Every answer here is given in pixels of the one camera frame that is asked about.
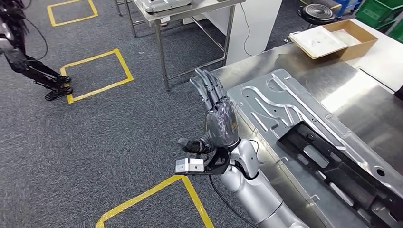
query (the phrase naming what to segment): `robot finger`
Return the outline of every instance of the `robot finger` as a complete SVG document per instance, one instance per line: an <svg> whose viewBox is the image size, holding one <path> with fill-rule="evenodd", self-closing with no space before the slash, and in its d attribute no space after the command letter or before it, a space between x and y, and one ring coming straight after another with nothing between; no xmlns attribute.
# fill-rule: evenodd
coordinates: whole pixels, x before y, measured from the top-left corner
<svg viewBox="0 0 403 228"><path fill-rule="evenodd" d="M189 79L189 81L196 88L197 92L199 93L199 97L201 98L201 101L204 103L204 106L206 107L207 111L210 111L214 107L214 103L211 103L204 88L200 85L198 81L194 80L193 78Z"/></svg>
<svg viewBox="0 0 403 228"><path fill-rule="evenodd" d="M213 87L210 83L210 80L208 79L207 75L200 70L199 68L197 68L196 70L197 75L199 76L199 78L203 81L204 83L204 87L206 88L207 91L207 96L210 98L211 103L214 104L216 102L218 102L218 97L217 94L215 93L215 87Z"/></svg>
<svg viewBox="0 0 403 228"><path fill-rule="evenodd" d="M214 90L217 94L218 100L221 100L222 97L225 95L225 92L222 89L221 83L218 81L218 79L212 73L208 72L207 70L203 70L203 72L210 80L211 85L215 88Z"/></svg>

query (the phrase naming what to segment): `silver metal case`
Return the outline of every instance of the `silver metal case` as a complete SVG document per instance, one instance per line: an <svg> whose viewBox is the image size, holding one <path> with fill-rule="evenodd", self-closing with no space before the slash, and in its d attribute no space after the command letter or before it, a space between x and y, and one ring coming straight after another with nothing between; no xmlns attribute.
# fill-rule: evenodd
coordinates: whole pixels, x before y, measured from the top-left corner
<svg viewBox="0 0 403 228"><path fill-rule="evenodd" d="M160 12L188 5L192 0L141 0L143 9L149 13Z"/></svg>

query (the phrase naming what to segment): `table leg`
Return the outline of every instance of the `table leg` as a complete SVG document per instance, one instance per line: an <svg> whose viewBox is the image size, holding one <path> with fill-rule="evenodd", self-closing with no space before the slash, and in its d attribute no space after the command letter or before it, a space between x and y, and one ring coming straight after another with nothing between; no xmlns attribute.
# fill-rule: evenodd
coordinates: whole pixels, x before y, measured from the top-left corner
<svg viewBox="0 0 403 228"><path fill-rule="evenodd" d="M137 36L136 29L134 28L132 14L130 13L130 9L129 9L129 3L127 2L127 0L123 0L123 1L125 2L126 9L127 9L127 14L129 15L130 27L132 27L132 33L133 33L134 37L136 37Z"/></svg>
<svg viewBox="0 0 403 228"><path fill-rule="evenodd" d="M155 28L155 36L156 36L156 40L157 40L158 51L160 53L161 69L163 71L163 81L165 84L166 91L169 91L168 74L166 73L166 68L165 68L165 57L163 54L163 42L162 42L162 37L161 37L160 23L157 22L156 25L154 26L154 28Z"/></svg>
<svg viewBox="0 0 403 228"><path fill-rule="evenodd" d="M223 61L224 66L227 64L228 47L230 46L232 24L234 22L234 13L235 13L235 5L230 6L230 17L228 19L227 36L225 38L225 47L224 47L224 61Z"/></svg>
<svg viewBox="0 0 403 228"><path fill-rule="evenodd" d="M115 3L116 3L117 13L119 14L119 16L122 16L122 12L120 11L119 4L117 3L117 0L115 0Z"/></svg>

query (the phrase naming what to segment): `black bracket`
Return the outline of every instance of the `black bracket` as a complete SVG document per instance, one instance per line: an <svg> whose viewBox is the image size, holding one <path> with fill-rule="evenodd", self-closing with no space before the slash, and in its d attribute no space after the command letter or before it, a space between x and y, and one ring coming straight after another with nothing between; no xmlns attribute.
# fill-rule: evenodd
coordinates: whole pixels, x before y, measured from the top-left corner
<svg viewBox="0 0 403 228"><path fill-rule="evenodd" d="M300 122L295 125L277 144L312 174L318 171L324 174L326 178L321 181L327 186L333 183L349 196L354 201L351 207L355 211L363 209L370 215L369 223L373 227L403 227L403 199L317 134L307 123ZM318 163L318 159L312 159L304 151L307 146L319 152L326 162ZM375 205L381 205L388 211L387 218L374 210Z"/></svg>

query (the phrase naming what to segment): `black cable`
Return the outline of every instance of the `black cable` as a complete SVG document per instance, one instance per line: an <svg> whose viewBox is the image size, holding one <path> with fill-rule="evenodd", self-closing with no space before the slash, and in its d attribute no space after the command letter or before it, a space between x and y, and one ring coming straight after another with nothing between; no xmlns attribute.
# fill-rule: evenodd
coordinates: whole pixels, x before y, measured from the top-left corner
<svg viewBox="0 0 403 228"><path fill-rule="evenodd" d="M31 5L31 3L32 3L32 0L29 0L29 3L28 3L28 5L24 8L24 10L26 10L26 9Z"/></svg>
<svg viewBox="0 0 403 228"><path fill-rule="evenodd" d="M252 140L252 139L249 139L249 141L255 142L258 145L258 147L256 148L256 154L257 154L258 151L259 151L259 143L257 141L255 141L255 140Z"/></svg>
<svg viewBox="0 0 403 228"><path fill-rule="evenodd" d="M234 213L235 213L238 217L240 217L244 222L248 223L251 227L258 228L255 224L249 222L246 218L244 218L242 215L240 215L240 214L224 199L224 197L221 195L221 193L220 193L220 192L217 190L217 188L215 187L214 182L213 182L213 179L211 178L211 175L209 175L209 178L210 178L210 183L211 183L211 185L213 186L215 192L216 192L217 195L221 198L221 200L227 205L227 207L228 207L229 209L231 209L232 212L234 212Z"/></svg>
<svg viewBox="0 0 403 228"><path fill-rule="evenodd" d="M45 37L44 37L43 34L40 32L40 30L38 29L38 27L36 27L36 26L34 25L34 23L32 23L30 20L28 20L28 19L26 19L26 18L25 18L25 20L27 20L34 28L36 28L36 30L39 32L40 36L43 38L43 41L45 42L45 46L46 46L45 54L44 54L42 57L40 57L40 58L38 58L38 59L34 59L34 60L32 60L32 61L41 60L41 59L43 59L43 58L48 54L48 43L46 42Z"/></svg>
<svg viewBox="0 0 403 228"><path fill-rule="evenodd" d="M248 41L249 36L250 36L250 27L249 27L248 20L246 19L245 9L243 8L242 3L240 4L240 7L242 8L242 11L243 11L243 16L244 16L244 18L245 18L246 26L248 26L248 36L246 37L245 42L243 42L243 50L245 51L245 53L246 53L248 56L252 56L252 55L249 54L249 53L247 52L247 50L246 50L246 42Z"/></svg>

